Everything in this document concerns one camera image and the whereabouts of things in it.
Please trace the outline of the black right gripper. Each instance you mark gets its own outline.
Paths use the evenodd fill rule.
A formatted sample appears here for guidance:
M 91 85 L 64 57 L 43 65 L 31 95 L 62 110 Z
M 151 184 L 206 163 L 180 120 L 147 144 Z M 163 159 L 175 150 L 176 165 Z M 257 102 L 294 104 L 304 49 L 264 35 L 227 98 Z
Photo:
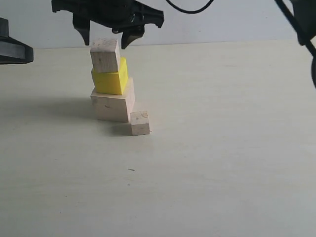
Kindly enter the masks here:
M 90 22 L 93 21 L 122 33 L 121 48 L 143 37 L 145 25 L 161 28 L 164 13 L 136 0 L 52 0 L 52 12 L 68 11 L 73 14 L 73 27 L 90 44 Z

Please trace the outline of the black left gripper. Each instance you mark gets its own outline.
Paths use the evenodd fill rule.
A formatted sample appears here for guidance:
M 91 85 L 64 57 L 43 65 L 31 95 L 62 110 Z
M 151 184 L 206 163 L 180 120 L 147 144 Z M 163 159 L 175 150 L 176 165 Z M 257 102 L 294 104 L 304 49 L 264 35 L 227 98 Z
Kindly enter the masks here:
M 28 64 L 34 61 L 32 47 L 9 37 L 9 21 L 0 18 L 0 64 Z

